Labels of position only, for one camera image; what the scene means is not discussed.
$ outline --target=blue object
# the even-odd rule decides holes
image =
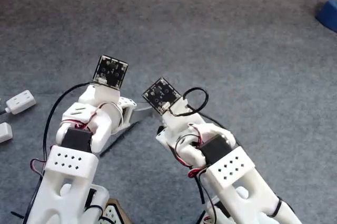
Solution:
[[[328,0],[316,18],[322,25],[337,32],[337,0]]]

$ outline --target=white connector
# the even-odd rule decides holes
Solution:
[[[36,101],[29,90],[21,92],[6,102],[7,113],[18,114],[36,104]]]
[[[0,124],[0,143],[13,138],[11,125],[8,123]]]

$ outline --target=gray carpet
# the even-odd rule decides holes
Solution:
[[[107,54],[130,64],[122,95],[136,102],[160,76],[181,93],[206,87],[205,113],[242,141],[302,222],[337,223],[337,34],[313,17],[324,1],[0,0],[2,105],[25,89],[38,102],[0,117],[14,131],[0,145],[0,222],[20,223],[9,212],[26,210],[52,104]],[[81,91],[57,109],[48,145]],[[193,223],[195,183],[156,142],[159,124],[137,126],[100,161],[95,183],[135,223]]]

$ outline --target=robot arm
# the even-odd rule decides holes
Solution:
[[[64,112],[27,224],[96,224],[109,199],[108,191],[92,184],[98,158],[111,134],[151,112],[120,96],[127,64],[101,56],[93,82],[78,102]],[[104,218],[117,209],[109,206]],[[111,223],[123,223],[117,214]]]
[[[193,168],[189,177],[203,174],[204,182],[216,193],[227,217],[237,224],[277,223],[275,220],[280,224],[301,223],[263,180],[234,135],[205,123],[165,79],[155,82],[143,97],[161,115],[164,124],[156,139],[181,164]],[[239,180],[245,188],[234,188],[233,183]],[[212,218],[210,223],[230,223],[213,202],[206,210]]]

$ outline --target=black circuit board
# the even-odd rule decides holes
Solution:
[[[125,62],[102,55],[98,62],[93,82],[119,90],[122,86],[127,67],[128,64]]]
[[[163,115],[166,111],[162,107],[165,103],[170,103],[170,107],[181,97],[179,92],[164,78],[158,79],[142,96],[160,115]]]

